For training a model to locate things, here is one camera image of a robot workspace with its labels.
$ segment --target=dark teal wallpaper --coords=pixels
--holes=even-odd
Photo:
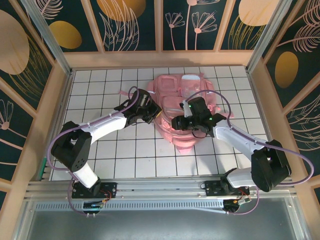
[[[306,0],[266,63],[282,106],[320,72],[320,2]]]
[[[214,49],[226,1],[201,2],[163,1],[164,51]]]
[[[314,176],[320,174],[320,85],[306,96],[286,118],[296,145],[314,165]]]
[[[278,1],[236,0],[221,50],[253,50]]]
[[[52,65],[8,1],[0,21],[0,78],[37,109]]]
[[[6,195],[7,193],[5,191],[0,191],[0,211],[1,211],[2,205],[4,204]]]
[[[0,179],[11,181],[33,118],[0,90]]]
[[[36,0],[35,3],[63,52],[98,51],[81,0]]]
[[[90,0],[104,49],[156,50],[154,0]]]

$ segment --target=line drawing of plant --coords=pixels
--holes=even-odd
[[[309,0],[304,9],[304,14],[293,21],[289,27],[303,18],[305,26],[302,26],[294,38],[278,44],[276,47],[292,43],[296,52],[312,53],[320,44],[320,0]]]
[[[165,14],[165,19],[166,19],[166,22],[168,23],[169,28],[170,28],[172,46],[173,46],[173,50],[175,51],[176,47],[175,47],[175,42],[174,42],[174,36],[172,34],[172,29],[182,27],[186,24],[186,22],[183,21],[183,17],[181,15],[181,12],[173,13],[172,15],[170,12],[168,12]]]
[[[303,18],[304,22],[309,26],[320,24],[320,0],[309,0],[305,7],[304,14],[294,20],[289,27]]]
[[[4,100],[0,99],[0,131],[9,130],[9,131],[13,132],[14,134],[26,139],[27,138],[26,136],[14,131],[10,128],[10,121],[13,116],[13,112],[14,112],[14,104],[10,101],[7,101],[7,103],[5,105]],[[23,149],[21,146],[18,146],[16,144],[8,142],[2,138],[0,138],[0,142],[6,144],[8,146],[11,146],[15,149],[19,149],[19,150]],[[5,163],[5,162],[0,162],[0,164],[16,165],[16,163]]]
[[[299,150],[320,149],[320,95],[309,104],[291,110],[287,119],[294,139],[300,143]]]
[[[193,28],[195,32],[195,41],[194,41],[194,50],[197,50],[197,39],[198,34],[201,33],[208,33],[217,30],[217,24],[214,24],[215,19],[215,13],[202,13],[201,17],[199,18],[199,12],[192,13],[192,23]]]
[[[191,6],[196,5],[206,5],[206,4],[215,4],[220,2],[220,0],[186,0],[188,3],[188,10],[186,15],[186,24],[185,24],[185,50],[188,50],[188,27],[189,27],[189,17]]]
[[[110,17],[104,17],[101,13],[104,24],[103,45],[108,51],[128,51],[134,47],[135,51],[139,44],[139,24],[136,14],[126,3],[122,1],[124,12],[115,0],[102,0],[102,5]]]
[[[35,0],[44,19],[53,20],[64,7],[62,0]]]
[[[9,76],[21,92],[38,102],[45,88],[49,69],[36,43],[28,35],[27,38],[30,49],[28,64],[20,74],[9,74]],[[19,46],[12,45],[12,47],[15,49],[15,54],[19,56]]]
[[[251,36],[256,26],[249,26],[244,24],[240,20],[240,16],[238,16],[233,22],[230,29],[230,33],[228,37],[228,49],[241,50],[242,44],[245,42],[244,49],[253,50],[261,34],[263,33],[265,27],[266,27],[265,25],[260,26],[257,33],[254,36]]]

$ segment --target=pink backpack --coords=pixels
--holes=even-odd
[[[191,130],[174,130],[171,127],[171,120],[176,116],[184,115],[184,111],[179,105],[183,100],[205,89],[214,90],[214,86],[203,78],[202,73],[199,75],[160,75],[154,81],[149,82],[147,86],[146,90],[151,93],[152,99],[162,108],[161,114],[154,121],[155,128],[182,154],[188,153],[201,140],[199,138],[206,135],[199,131],[192,133]],[[216,94],[203,92],[196,95],[195,98],[199,96],[204,98],[208,109],[214,114],[216,112]]]

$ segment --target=gold circle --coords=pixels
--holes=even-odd
[[[285,89],[289,87],[295,80],[299,67],[297,56],[285,51],[280,55],[275,64],[275,82],[280,88]]]
[[[82,43],[80,32],[66,21],[55,21],[49,26],[57,43],[66,49],[76,49]]]
[[[17,75],[25,70],[29,61],[28,36],[20,23],[0,10],[0,69]]]
[[[136,18],[140,17],[146,9],[146,0],[97,0],[100,9],[109,18],[120,22],[124,22],[126,20],[127,22],[132,20],[132,17],[131,15],[127,16],[125,14],[125,6],[123,2],[128,11],[132,9]]]
[[[241,0],[239,18],[248,26],[266,25],[274,13],[279,0]]]

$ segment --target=purple cable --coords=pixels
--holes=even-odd
[[[303,156],[302,154],[298,153],[298,152],[295,152],[295,151],[292,151],[290,149],[287,149],[287,148],[283,148],[283,147],[278,147],[278,146],[273,146],[273,145],[270,145],[270,144],[266,144],[266,143],[263,143],[263,142],[259,142],[259,141],[256,141],[254,139],[252,139],[251,137],[248,137],[246,135],[244,135],[242,132],[239,132],[238,130],[234,129],[232,127],[232,124],[230,122],[230,116],[231,116],[231,106],[230,106],[230,103],[228,102],[228,100],[220,93],[220,92],[217,92],[217,91],[214,91],[214,90],[208,90],[208,89],[205,89],[205,90],[201,90],[201,91],[198,91],[194,94],[192,94],[190,97],[188,97],[185,101],[188,102],[192,97],[194,97],[195,95],[199,94],[199,93],[203,93],[203,92],[209,92],[209,93],[215,93],[215,94],[218,94],[220,97],[223,98],[223,100],[226,102],[227,106],[228,106],[228,110],[229,110],[229,114],[228,116],[226,117],[226,121],[229,125],[229,127],[234,131],[236,132],[237,134],[239,134],[240,136],[244,137],[245,139],[251,141],[251,142],[254,142],[255,144],[258,144],[258,145],[261,145],[261,146],[264,146],[264,147],[267,147],[267,148],[270,148],[270,149],[276,149],[276,150],[280,150],[280,151],[283,151],[283,152],[287,152],[287,153],[291,153],[291,154],[294,154],[294,155],[297,155],[298,157],[302,158],[306,163],[308,163],[310,165],[310,173],[308,174],[307,177],[305,177],[304,179],[301,179],[299,181],[295,181],[295,182],[290,182],[290,183],[279,183],[279,185],[281,186],[294,186],[294,185],[297,185],[297,184],[303,184],[305,183],[306,181],[308,181],[312,175],[314,174],[314,171],[315,171],[315,167],[314,165],[312,164],[312,162],[306,157],[306,156]]]
[[[118,114],[121,114],[123,113],[124,111],[128,110],[129,108],[131,108],[135,103],[136,101],[138,100],[139,98],[139,89],[136,87],[136,86],[132,86],[128,92],[128,98],[130,99],[130,92],[132,91],[132,89],[136,89],[137,91],[137,94],[136,94],[136,97],[134,99],[134,101],[126,106],[124,109],[118,111],[118,112],[115,112],[113,114],[110,114],[108,116],[105,116],[101,119],[98,119],[96,121],[93,121],[93,122],[89,122],[88,124],[84,124],[84,125],[81,125],[81,126],[77,126],[77,127],[74,127],[74,128],[71,128],[71,129],[68,129],[68,130],[65,130],[63,132],[61,132],[60,134],[58,134],[50,143],[49,147],[48,147],[48,150],[46,151],[46,162],[48,163],[48,165],[54,169],[54,170],[57,170],[57,171],[68,171],[70,173],[70,175],[78,181],[78,178],[68,169],[68,168],[60,168],[60,167],[55,167],[53,166],[53,164],[51,163],[50,161],[50,155],[51,155],[51,149],[53,147],[53,145],[55,144],[55,142],[60,138],[62,137],[63,135],[65,134],[68,134],[70,132],[73,132],[73,131],[76,131],[76,130],[79,130],[79,129],[84,129],[84,128],[87,128],[87,127],[90,127],[92,125],[96,125],[96,124],[99,124],[101,122],[104,122],[105,120],[108,120],[109,118],[113,118],[113,117],[116,117]]]

